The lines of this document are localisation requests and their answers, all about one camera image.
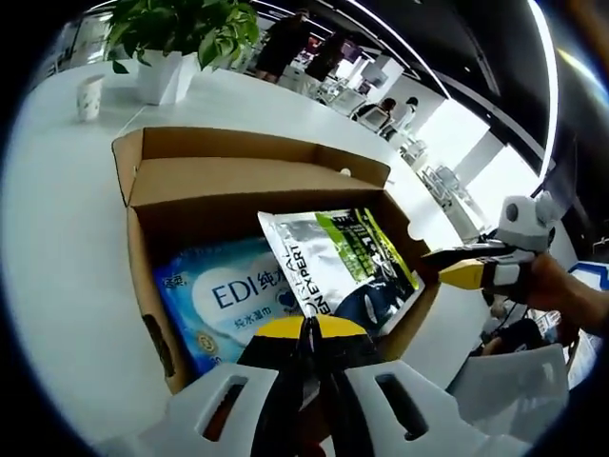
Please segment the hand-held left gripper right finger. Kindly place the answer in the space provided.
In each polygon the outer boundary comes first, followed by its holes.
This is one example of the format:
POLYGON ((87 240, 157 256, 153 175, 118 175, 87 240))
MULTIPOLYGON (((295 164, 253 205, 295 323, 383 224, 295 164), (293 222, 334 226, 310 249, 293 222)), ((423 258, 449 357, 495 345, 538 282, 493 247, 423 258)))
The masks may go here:
POLYGON ((366 331, 337 317, 309 321, 321 402, 338 456, 522 456, 528 444, 466 423, 456 400, 366 331))

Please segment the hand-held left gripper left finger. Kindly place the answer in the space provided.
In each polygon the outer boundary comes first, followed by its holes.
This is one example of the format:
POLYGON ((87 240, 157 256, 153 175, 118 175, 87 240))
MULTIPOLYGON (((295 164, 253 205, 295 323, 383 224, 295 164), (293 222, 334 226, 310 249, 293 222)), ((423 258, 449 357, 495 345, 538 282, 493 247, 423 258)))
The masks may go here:
POLYGON ((262 326, 237 362, 219 365, 172 397, 161 454, 301 456, 305 323, 291 317, 262 326))

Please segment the person's right hand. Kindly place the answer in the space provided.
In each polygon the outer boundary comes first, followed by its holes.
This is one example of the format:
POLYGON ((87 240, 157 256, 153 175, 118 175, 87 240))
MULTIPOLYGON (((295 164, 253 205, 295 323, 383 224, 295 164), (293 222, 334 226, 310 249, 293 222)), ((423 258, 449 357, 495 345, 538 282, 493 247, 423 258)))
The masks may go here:
POLYGON ((536 310, 567 313, 586 303, 584 284, 571 276, 550 254, 539 255, 531 264, 525 303, 536 310))

